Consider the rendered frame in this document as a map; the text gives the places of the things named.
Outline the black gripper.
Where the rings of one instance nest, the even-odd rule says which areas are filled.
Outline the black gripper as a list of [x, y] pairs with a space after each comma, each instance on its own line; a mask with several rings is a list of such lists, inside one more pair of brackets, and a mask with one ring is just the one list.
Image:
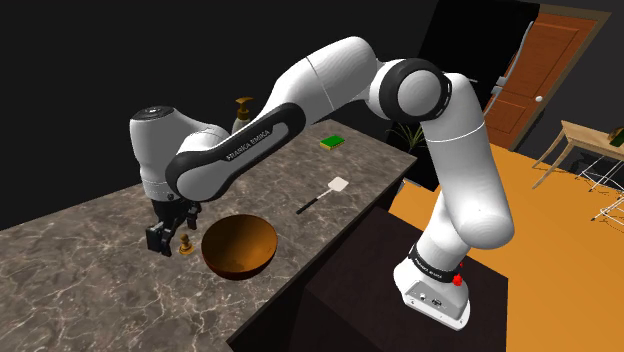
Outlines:
[[198, 214], [202, 212], [199, 202], [178, 198], [172, 201], [152, 200], [158, 223], [145, 229], [147, 248], [164, 256], [172, 255], [170, 242], [179, 225], [186, 220], [187, 227], [197, 229]]

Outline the brown wooden bowl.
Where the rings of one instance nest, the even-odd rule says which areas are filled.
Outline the brown wooden bowl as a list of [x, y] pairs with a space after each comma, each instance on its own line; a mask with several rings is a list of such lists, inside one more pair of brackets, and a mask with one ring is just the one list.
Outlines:
[[269, 222], [255, 215], [237, 214], [216, 221], [206, 230], [201, 253], [216, 275], [245, 280], [268, 266], [277, 245], [277, 232]]

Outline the soap dispenser with bronze pump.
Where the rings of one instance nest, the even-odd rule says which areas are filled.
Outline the soap dispenser with bronze pump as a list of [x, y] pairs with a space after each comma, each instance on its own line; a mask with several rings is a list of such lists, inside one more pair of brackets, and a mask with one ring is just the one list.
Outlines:
[[251, 100], [252, 97], [240, 97], [235, 100], [235, 102], [238, 103], [239, 106], [236, 111], [236, 119], [232, 126], [232, 134], [235, 134], [251, 122], [252, 118], [249, 116], [249, 110], [246, 107], [246, 103]]

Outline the dark robot stand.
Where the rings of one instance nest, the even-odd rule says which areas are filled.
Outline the dark robot stand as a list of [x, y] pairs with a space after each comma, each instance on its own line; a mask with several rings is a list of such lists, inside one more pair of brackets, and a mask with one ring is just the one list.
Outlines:
[[394, 269], [408, 258], [419, 229], [374, 209], [305, 286], [288, 352], [507, 352], [508, 280], [466, 257], [460, 270], [469, 317], [455, 331], [439, 322], [444, 301], [421, 290], [410, 274], [397, 285]]

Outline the green potted plant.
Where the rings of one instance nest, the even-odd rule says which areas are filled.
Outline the green potted plant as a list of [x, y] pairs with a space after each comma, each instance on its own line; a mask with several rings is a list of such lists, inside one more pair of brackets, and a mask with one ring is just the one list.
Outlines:
[[426, 146], [425, 136], [420, 124], [402, 124], [395, 122], [393, 127], [387, 130], [388, 136], [399, 137], [400, 147], [406, 147], [406, 152], [411, 153], [417, 148]]

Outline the brown wooden door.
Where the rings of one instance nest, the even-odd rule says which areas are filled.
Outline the brown wooden door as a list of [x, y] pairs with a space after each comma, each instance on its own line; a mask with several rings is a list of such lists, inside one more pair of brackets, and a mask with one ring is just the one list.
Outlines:
[[609, 17], [606, 11], [540, 6], [506, 84], [485, 114], [492, 144], [508, 150], [519, 145]]

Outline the light wooden table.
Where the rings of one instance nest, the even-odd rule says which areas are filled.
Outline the light wooden table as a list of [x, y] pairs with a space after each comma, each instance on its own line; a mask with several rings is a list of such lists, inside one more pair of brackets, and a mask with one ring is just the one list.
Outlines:
[[563, 139], [566, 139], [567, 145], [555, 162], [547, 169], [541, 178], [535, 182], [532, 188], [537, 188], [560, 165], [572, 149], [574, 147], [578, 147], [600, 154], [601, 157], [599, 160], [603, 157], [609, 157], [617, 160], [616, 165], [613, 166], [606, 175], [602, 175], [599, 181], [594, 182], [590, 191], [605, 180], [606, 182], [614, 183], [621, 192], [624, 192], [624, 187], [611, 179], [611, 176], [613, 176], [622, 166], [624, 166], [624, 142], [620, 146], [614, 146], [609, 140], [609, 135], [605, 132], [597, 131], [565, 120], [562, 120], [561, 124], [562, 129], [560, 133], [548, 149], [533, 164], [533, 168], [537, 167]]

